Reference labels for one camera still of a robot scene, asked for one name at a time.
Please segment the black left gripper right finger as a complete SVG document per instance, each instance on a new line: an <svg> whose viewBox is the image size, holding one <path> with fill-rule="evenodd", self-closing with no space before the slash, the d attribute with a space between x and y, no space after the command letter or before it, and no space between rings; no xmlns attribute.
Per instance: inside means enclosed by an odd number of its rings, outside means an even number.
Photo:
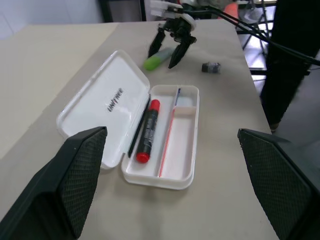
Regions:
<svg viewBox="0 0 320 240"><path fill-rule="evenodd" d="M237 133L254 193L281 240L320 238L320 162L290 141L255 130Z"/></svg>

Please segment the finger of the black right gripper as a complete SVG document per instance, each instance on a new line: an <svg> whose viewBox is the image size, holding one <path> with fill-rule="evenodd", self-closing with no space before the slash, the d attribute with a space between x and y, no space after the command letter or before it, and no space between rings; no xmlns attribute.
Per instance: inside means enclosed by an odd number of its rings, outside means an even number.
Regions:
<svg viewBox="0 0 320 240"><path fill-rule="evenodd" d="M149 46L148 56L152 57L155 55L162 46L162 43L166 37L165 31L163 28L159 27L157 30L157 34L153 39L152 43Z"/></svg>
<svg viewBox="0 0 320 240"><path fill-rule="evenodd" d="M173 51L171 59L170 59L170 63L168 65L169 69L172 69L173 67L175 67L181 60L182 58L185 56L187 50L189 49L191 43L184 41L181 42Z"/></svg>

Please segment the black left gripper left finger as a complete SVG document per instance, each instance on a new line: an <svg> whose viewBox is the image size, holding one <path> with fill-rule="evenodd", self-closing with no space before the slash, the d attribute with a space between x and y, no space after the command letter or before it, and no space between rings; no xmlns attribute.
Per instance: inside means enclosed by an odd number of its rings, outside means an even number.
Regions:
<svg viewBox="0 0 320 240"><path fill-rule="evenodd" d="M2 240L77 240L96 192L105 126L69 137L0 222Z"/></svg>

